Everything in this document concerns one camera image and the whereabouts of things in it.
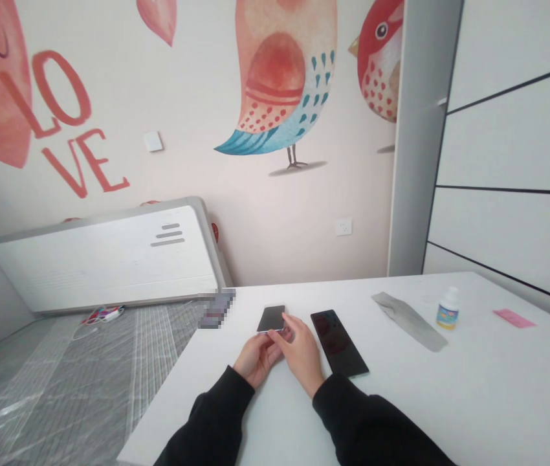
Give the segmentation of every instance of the smartphone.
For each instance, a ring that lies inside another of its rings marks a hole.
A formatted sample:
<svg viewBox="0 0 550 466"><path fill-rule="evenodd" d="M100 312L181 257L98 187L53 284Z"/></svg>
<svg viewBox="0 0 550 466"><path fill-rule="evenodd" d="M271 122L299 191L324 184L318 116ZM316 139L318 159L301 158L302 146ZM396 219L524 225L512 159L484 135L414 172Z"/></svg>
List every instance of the smartphone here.
<svg viewBox="0 0 550 466"><path fill-rule="evenodd" d="M283 317L281 313L285 311L284 305L265 307L258 325L258 333L266 333L269 330L282 331Z"/></svg>
<svg viewBox="0 0 550 466"><path fill-rule="evenodd" d="M333 373L354 377L370 372L333 309L310 317Z"/></svg>

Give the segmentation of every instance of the bottle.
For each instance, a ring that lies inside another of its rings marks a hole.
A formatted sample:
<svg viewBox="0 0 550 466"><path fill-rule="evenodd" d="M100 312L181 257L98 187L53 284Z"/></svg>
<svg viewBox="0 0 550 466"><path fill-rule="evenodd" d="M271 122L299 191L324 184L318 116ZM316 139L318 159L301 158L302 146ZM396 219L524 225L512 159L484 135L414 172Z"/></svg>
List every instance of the bottle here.
<svg viewBox="0 0 550 466"><path fill-rule="evenodd" d="M458 288L449 287L439 301L439 310L437 312L437 324L447 330L454 330L458 320Z"/></svg>

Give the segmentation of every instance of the bird leg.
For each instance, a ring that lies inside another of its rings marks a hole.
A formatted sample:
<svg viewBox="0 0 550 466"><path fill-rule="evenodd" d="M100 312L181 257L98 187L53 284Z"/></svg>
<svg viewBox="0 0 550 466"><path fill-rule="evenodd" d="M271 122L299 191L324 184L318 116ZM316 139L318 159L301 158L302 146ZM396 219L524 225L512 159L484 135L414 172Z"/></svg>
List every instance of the bird leg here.
<svg viewBox="0 0 550 466"><path fill-rule="evenodd" d="M290 154L290 147L288 147L287 149L288 149L288 161L290 162L290 164L288 165L288 168L290 168L290 167L303 168L303 167L301 167L301 165L307 165L304 162L297 162L296 161L296 144L292 145L292 157L291 157L291 154Z"/></svg>

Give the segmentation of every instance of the plastic-wrapped mattress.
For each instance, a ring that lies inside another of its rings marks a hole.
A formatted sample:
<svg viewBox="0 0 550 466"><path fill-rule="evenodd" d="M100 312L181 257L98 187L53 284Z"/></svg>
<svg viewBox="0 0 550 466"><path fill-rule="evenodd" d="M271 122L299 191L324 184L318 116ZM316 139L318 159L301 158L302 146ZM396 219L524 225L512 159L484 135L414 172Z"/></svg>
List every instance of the plastic-wrapped mattress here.
<svg viewBox="0 0 550 466"><path fill-rule="evenodd" d="M127 309L91 334L86 315L46 318L0 342L0 465L116 464L198 325L217 327L231 300Z"/></svg>

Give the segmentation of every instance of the white table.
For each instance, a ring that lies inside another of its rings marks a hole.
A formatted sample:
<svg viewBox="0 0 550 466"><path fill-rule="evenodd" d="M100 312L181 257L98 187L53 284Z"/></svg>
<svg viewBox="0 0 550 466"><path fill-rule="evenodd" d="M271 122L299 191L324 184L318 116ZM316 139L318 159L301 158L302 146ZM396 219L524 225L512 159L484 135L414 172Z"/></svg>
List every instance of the white table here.
<svg viewBox="0 0 550 466"><path fill-rule="evenodd" d="M455 331L434 324L449 285L461 291ZM448 346L432 353L407 335L370 298L381 291L407 301ZM195 398L256 332L265 305L283 302L312 331L309 315L334 309L370 368L353 382L398 406L457 464L550 465L550 315L477 274L245 287L236 293L221 329L197 330L120 461L153 465ZM538 326L517 329L492 312L505 307ZM324 354L322 363L329 375ZM285 362L272 369L245 414L238 464L338 464L327 430Z"/></svg>

